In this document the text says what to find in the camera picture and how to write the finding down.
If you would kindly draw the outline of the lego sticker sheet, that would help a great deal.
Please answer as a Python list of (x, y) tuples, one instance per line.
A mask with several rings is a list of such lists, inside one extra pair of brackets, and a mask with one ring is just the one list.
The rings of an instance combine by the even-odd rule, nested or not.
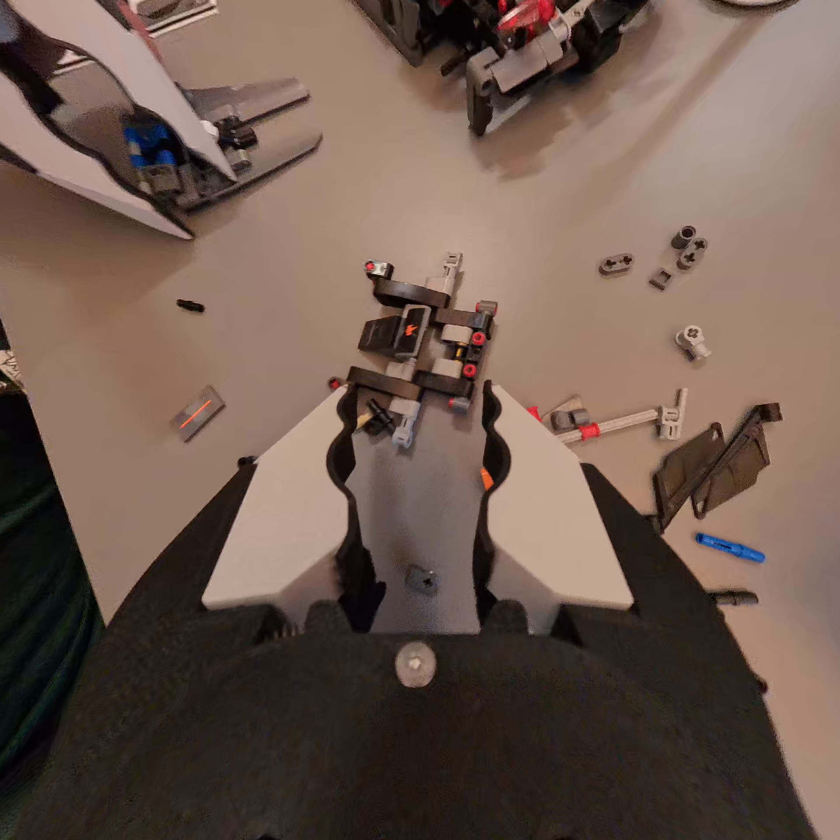
[(217, 14), (217, 1), (128, 1), (153, 34), (165, 33)]

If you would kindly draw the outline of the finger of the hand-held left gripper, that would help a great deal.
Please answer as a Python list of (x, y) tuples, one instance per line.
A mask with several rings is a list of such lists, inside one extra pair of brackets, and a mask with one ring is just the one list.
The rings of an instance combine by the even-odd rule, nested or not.
[(149, 228), (182, 240), (194, 233), (117, 172), (97, 150), (37, 114), (16, 80), (1, 76), (1, 145), (7, 162)]
[(171, 126), (190, 152), (236, 180), (224, 152), (130, 24), (93, 1), (12, 1), (10, 7), (43, 36), (98, 63), (136, 105)]

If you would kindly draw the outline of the grey blue lego panel assembly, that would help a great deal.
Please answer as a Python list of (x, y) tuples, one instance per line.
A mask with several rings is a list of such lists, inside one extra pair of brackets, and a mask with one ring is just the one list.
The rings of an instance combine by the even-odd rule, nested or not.
[(122, 133), (140, 190), (159, 207), (184, 213), (246, 189), (313, 153), (320, 132), (301, 133), (261, 143), (261, 123), (310, 99), (296, 77), (237, 87), (182, 88), (204, 129), (217, 142), (234, 171), (230, 182), (199, 161), (161, 119), (135, 111), (122, 120)]

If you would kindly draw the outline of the blue lego pin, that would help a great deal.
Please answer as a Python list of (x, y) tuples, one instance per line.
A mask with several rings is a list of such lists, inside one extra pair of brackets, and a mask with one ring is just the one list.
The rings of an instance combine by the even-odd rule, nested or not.
[(766, 560), (765, 554), (740, 542), (734, 542), (719, 537), (714, 537), (704, 532), (695, 534), (695, 541), (705, 548), (728, 554), (740, 560), (755, 564), (763, 564)]

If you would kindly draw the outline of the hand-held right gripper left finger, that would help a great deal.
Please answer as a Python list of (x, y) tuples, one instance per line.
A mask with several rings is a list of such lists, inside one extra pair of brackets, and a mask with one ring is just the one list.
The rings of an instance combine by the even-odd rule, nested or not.
[(384, 600), (348, 480), (356, 467), (358, 394), (342, 385), (257, 458), (203, 593), (209, 611), (275, 607), (302, 627), (315, 602), (335, 601), (368, 633)]

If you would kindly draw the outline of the large lego car chassis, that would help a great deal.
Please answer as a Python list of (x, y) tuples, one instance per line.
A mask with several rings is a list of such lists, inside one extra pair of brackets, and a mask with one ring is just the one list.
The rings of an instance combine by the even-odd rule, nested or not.
[(571, 71), (590, 74), (618, 51), (623, 37), (660, 9), (653, 1), (357, 1), (412, 67), (447, 43), (457, 50), (441, 67), (465, 72), (470, 133), (484, 136), (495, 107)]

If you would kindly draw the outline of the black grey lego subassembly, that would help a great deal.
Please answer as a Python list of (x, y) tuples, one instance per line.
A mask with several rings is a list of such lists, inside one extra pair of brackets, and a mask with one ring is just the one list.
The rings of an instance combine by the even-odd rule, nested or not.
[(438, 276), (422, 283), (394, 278), (394, 265), (370, 259), (364, 273), (373, 296), (393, 310), (365, 323), (358, 351), (387, 360), (383, 372), (352, 366), (346, 378), (328, 381), (334, 392), (345, 385), (391, 398), (386, 408), (393, 415), (392, 443), (413, 446), (422, 400), (428, 393), (447, 398), (455, 413), (466, 413), (474, 401), (481, 362), (498, 314), (496, 301), (482, 299), (470, 310), (453, 307), (463, 255), (449, 252)]

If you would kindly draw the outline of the grey lego axle assembly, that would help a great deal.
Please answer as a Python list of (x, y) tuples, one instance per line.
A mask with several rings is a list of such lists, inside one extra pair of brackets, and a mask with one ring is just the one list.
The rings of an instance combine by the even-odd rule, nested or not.
[(527, 410), (551, 434), (566, 445), (575, 445), (627, 429), (651, 426), (656, 438), (664, 442), (681, 439), (686, 419), (689, 390), (679, 388), (672, 405), (658, 405), (636, 413), (596, 421), (583, 405), (579, 395), (541, 414), (536, 406)]

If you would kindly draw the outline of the black lego wing panel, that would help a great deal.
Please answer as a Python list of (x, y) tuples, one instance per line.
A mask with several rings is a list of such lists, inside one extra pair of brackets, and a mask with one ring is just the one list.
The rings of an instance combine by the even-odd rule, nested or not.
[(662, 534), (690, 502), (697, 520), (753, 487), (770, 466), (764, 428), (782, 421), (777, 402), (754, 406), (727, 442), (719, 423), (677, 447), (653, 475), (656, 512), (649, 521)]

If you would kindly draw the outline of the person's green clothing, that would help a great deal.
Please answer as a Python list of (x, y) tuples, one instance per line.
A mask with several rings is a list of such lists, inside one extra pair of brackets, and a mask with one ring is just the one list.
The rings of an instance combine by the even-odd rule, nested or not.
[(1, 327), (2, 782), (48, 748), (103, 621)]

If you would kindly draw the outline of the grey tile orange stripe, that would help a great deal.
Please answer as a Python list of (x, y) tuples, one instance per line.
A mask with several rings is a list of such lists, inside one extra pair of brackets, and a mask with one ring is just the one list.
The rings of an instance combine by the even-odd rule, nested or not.
[(183, 443), (188, 443), (225, 407), (221, 395), (211, 385), (207, 385), (173, 416), (171, 427)]

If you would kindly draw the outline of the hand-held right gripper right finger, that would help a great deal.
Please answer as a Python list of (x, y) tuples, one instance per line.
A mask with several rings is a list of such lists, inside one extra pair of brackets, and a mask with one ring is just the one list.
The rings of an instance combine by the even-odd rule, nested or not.
[(479, 624), (503, 601), (530, 632), (550, 632), (562, 606), (626, 610), (634, 597), (578, 457), (490, 380), (482, 386), (482, 466), (472, 574)]

